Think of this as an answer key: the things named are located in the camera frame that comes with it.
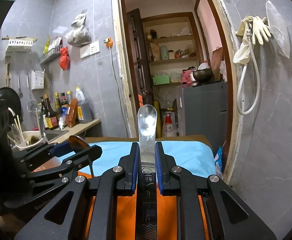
pink wall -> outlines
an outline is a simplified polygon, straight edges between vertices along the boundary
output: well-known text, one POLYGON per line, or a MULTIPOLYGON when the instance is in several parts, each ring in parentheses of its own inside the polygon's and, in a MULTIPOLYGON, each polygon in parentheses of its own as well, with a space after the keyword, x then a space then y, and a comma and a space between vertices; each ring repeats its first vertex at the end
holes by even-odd
POLYGON ((209 51, 209 58, 212 59, 213 51, 216 49, 216 47, 222 47, 222 42, 219 37, 213 13, 207 0, 200 0, 197 14, 203 26, 203 31, 209 51))

brown wooden door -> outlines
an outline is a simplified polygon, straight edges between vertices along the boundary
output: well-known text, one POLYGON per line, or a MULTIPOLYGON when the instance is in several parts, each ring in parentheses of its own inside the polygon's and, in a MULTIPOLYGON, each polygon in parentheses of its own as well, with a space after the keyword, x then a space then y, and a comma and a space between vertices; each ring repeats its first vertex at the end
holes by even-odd
POLYGON ((153 105, 154 95, 148 61, 148 52, 139 9, 128 12, 127 21, 134 62, 134 73, 131 73, 131 75, 134 74, 136 77, 137 92, 142 96, 143 104, 153 105))

white hose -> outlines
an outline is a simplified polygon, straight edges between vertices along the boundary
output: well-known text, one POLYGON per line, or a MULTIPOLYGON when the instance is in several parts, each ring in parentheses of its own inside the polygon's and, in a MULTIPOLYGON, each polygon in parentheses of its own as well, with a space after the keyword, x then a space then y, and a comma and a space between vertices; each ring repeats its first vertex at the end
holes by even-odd
POLYGON ((250 112, 252 112, 252 110, 254 109, 254 107, 256 106, 258 100, 259 100, 259 92, 261 89, 261 80, 260 80, 260 76, 259 76, 259 69, 257 68, 257 62, 255 59, 255 55, 254 55, 254 51, 253 51, 253 47, 252 47, 252 42, 249 39, 249 47, 250 47, 250 52, 252 55, 252 60, 253 60, 253 65, 254 65, 254 69, 255 69, 255 73, 256 73, 256 80, 257 80, 257 92, 256 92, 256 96, 255 96, 255 100, 253 105, 250 107, 250 109, 248 109, 247 111, 242 111, 242 104, 240 102, 240 93, 242 90, 242 86, 243 86, 243 82, 244 82, 244 78, 245 78, 245 73, 246 73, 246 69, 247 69, 247 65, 245 65, 243 67, 243 72, 242 72, 242 76, 240 79, 240 83, 238 85, 238 91, 237 91, 237 100, 236 100, 236 105, 237 105, 237 110, 241 115, 246 115, 249 114, 250 112))

blue fabric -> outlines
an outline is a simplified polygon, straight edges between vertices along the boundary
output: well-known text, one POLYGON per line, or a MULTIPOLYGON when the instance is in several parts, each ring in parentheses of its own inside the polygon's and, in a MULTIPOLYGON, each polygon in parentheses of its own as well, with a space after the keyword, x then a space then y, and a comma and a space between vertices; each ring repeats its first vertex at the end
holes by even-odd
MULTIPOLYGON (((95 176, 100 176, 104 171, 117 166, 122 156, 129 155, 131 142, 99 142, 90 145, 98 145, 102 148, 102 156, 94 161, 93 170, 95 176)), ((192 174, 207 178, 215 174, 215 164, 212 150, 202 142, 195 141, 162 141, 164 152, 175 158, 176 164, 189 170, 192 174)), ((60 158, 73 155, 68 153, 60 158)), ((89 167, 84 167, 81 172, 90 174, 89 167)))

gray plastic bag hanging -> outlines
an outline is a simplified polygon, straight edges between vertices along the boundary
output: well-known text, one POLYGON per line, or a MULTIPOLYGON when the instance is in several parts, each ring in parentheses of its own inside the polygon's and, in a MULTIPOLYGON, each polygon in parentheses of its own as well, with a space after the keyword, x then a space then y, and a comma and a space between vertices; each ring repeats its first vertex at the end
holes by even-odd
POLYGON ((278 51, 284 57, 290 58, 290 40, 288 37, 286 24, 276 10, 275 6, 270 2, 266 2, 266 15, 269 26, 269 31, 273 34, 279 47, 278 51))
POLYGON ((76 16, 71 26, 75 29, 71 30, 65 35, 69 45, 82 46, 90 43, 91 39, 87 28, 84 26, 86 20, 86 13, 81 13, 76 16))

